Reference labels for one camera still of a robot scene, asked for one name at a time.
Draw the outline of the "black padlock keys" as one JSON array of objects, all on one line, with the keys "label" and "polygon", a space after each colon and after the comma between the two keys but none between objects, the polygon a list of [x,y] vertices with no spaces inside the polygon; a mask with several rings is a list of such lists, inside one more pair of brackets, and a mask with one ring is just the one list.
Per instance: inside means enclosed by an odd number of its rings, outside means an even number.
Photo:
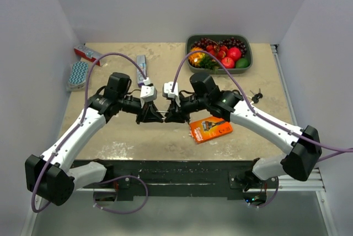
[{"label": "black padlock keys", "polygon": [[253,91],[250,91],[252,93],[252,97],[251,97],[251,100],[252,100],[252,103],[253,104],[257,104],[259,102],[260,99],[263,98],[263,94],[261,92],[261,89],[259,88],[258,92],[253,92]]}]

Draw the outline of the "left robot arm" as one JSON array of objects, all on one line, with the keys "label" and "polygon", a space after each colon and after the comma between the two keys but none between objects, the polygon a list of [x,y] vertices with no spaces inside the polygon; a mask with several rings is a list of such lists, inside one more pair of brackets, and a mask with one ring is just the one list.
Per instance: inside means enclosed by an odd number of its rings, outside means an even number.
[{"label": "left robot arm", "polygon": [[131,79],[114,72],[84,106],[78,119],[62,137],[42,155],[31,155],[25,161],[27,189],[33,196],[63,205],[72,193],[93,183],[109,187],[114,182],[112,164],[95,159],[73,168],[77,155],[88,141],[119,111],[136,115],[136,122],[163,122],[153,101],[157,91],[149,78],[143,80],[140,97],[129,94]]}]

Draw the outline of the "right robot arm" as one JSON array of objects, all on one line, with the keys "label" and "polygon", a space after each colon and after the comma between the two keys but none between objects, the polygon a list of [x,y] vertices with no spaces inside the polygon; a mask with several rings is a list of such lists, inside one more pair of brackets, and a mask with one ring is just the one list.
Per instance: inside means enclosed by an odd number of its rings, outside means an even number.
[{"label": "right robot arm", "polygon": [[184,97],[175,82],[163,85],[163,96],[170,100],[165,122],[184,123],[193,112],[207,110],[212,116],[243,126],[264,137],[281,150],[271,158],[258,158],[252,167],[237,175],[240,183],[257,188],[269,178],[289,175],[306,181],[322,155],[316,128],[287,124],[248,103],[245,97],[230,90],[220,90],[207,73],[190,77],[193,93]]}]

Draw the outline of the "orange razor box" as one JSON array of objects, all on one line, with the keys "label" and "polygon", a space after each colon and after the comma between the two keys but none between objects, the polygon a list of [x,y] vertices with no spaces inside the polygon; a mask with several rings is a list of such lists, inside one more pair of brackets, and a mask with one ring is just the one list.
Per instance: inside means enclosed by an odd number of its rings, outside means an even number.
[{"label": "orange razor box", "polygon": [[190,123],[189,126],[191,136],[197,144],[204,143],[233,132],[233,128],[229,122],[214,116],[194,121]]}]

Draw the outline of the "purple toothpaste box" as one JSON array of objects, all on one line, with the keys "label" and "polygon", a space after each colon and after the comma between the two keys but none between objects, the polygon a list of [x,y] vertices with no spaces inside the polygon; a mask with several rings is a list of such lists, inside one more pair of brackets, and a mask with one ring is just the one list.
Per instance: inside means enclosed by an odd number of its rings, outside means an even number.
[{"label": "purple toothpaste box", "polygon": [[147,77],[147,59],[145,55],[137,55],[136,63],[140,70],[137,70],[137,85],[142,87],[144,85],[144,79]]}]

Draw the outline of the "orange pineapple toy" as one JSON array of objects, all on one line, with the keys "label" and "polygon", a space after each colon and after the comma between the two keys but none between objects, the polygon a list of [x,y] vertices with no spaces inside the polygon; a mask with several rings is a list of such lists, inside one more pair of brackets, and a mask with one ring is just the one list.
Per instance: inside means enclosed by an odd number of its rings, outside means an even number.
[{"label": "orange pineapple toy", "polygon": [[191,52],[198,51],[188,57],[189,63],[195,68],[203,68],[203,61],[206,59],[207,54],[201,52],[203,49],[200,47],[193,47]]}]

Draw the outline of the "red apple front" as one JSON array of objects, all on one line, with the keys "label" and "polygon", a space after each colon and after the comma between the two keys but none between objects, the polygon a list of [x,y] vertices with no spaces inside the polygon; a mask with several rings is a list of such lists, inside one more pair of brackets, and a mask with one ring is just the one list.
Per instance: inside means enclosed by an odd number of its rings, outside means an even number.
[{"label": "red apple front", "polygon": [[224,57],[221,59],[221,63],[226,69],[232,69],[235,67],[235,61],[230,57]]}]

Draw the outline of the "red apple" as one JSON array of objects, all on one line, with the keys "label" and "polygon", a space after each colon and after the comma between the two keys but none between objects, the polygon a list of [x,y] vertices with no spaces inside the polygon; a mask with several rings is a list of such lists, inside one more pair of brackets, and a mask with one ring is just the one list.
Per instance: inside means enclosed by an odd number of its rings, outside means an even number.
[{"label": "red apple", "polygon": [[226,56],[236,62],[242,57],[242,52],[237,47],[231,47],[230,49],[228,49]]},{"label": "red apple", "polygon": [[235,67],[235,61],[230,57],[224,57],[221,59],[221,63],[226,69],[232,69]]}]

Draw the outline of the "red strawberries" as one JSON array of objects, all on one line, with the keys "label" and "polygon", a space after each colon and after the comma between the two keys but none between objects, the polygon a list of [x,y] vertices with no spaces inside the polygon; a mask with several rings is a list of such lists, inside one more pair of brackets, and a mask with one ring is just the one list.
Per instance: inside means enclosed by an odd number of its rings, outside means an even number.
[{"label": "red strawberries", "polygon": [[207,45],[206,51],[214,55],[218,60],[221,61],[221,59],[226,57],[228,48],[226,46],[221,45]]}]

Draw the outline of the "blue zigzag sponge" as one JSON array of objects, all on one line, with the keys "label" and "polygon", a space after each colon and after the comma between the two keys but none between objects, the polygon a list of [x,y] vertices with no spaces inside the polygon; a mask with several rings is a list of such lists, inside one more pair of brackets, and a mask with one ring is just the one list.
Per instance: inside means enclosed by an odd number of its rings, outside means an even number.
[{"label": "blue zigzag sponge", "polygon": [[88,63],[82,61],[75,62],[71,67],[71,72],[67,81],[67,90],[69,92],[83,90],[86,85],[88,71]]}]

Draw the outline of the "red apple back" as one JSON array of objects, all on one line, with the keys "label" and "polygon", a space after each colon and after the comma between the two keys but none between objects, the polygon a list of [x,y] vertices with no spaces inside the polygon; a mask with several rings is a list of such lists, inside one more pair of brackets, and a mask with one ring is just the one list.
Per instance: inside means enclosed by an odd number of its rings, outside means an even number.
[{"label": "red apple back", "polygon": [[231,47],[230,49],[228,49],[226,56],[236,62],[242,57],[242,52],[237,47]]}]

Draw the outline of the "red toothpaste box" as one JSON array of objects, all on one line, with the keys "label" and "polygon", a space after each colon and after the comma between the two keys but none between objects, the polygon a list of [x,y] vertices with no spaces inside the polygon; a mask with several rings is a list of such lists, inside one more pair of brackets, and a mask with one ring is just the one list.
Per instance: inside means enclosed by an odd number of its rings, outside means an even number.
[{"label": "red toothpaste box", "polygon": [[89,62],[94,62],[95,60],[97,60],[98,58],[101,58],[102,54],[90,49],[89,47],[86,47],[86,45],[77,45],[73,48],[74,53],[81,57],[84,58],[85,60],[89,61]]}]

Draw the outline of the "dark grapes bunch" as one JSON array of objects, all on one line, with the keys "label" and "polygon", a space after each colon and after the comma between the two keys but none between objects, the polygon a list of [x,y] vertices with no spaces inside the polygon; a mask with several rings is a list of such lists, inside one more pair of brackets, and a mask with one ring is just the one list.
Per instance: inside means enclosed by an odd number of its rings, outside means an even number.
[{"label": "dark grapes bunch", "polygon": [[240,50],[242,55],[245,55],[248,52],[248,47],[245,42],[234,37],[223,39],[220,41],[215,41],[210,38],[202,37],[199,41],[194,41],[191,44],[191,48],[198,47],[202,50],[206,50],[208,46],[212,46],[215,51],[219,51],[222,47],[230,49],[231,47],[236,47]]}]

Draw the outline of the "grey fruit tray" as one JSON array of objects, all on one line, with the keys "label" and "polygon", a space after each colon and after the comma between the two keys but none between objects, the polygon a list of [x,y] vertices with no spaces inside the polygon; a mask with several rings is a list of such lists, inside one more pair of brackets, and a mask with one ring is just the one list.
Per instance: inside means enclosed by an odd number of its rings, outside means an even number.
[{"label": "grey fruit tray", "polygon": [[241,74],[253,64],[248,40],[236,34],[195,34],[187,38],[185,51],[195,52],[187,59],[194,73]]}]

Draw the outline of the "black base frame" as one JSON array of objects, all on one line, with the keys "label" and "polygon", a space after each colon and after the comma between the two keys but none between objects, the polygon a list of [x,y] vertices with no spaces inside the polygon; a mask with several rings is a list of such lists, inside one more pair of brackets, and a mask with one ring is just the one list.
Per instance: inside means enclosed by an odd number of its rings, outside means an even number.
[{"label": "black base frame", "polygon": [[236,160],[105,160],[107,184],[92,183],[87,189],[117,192],[117,200],[131,201],[134,196],[150,197],[223,197],[241,200],[244,189],[254,197],[277,185],[275,178],[247,185],[240,177],[251,161]]}]

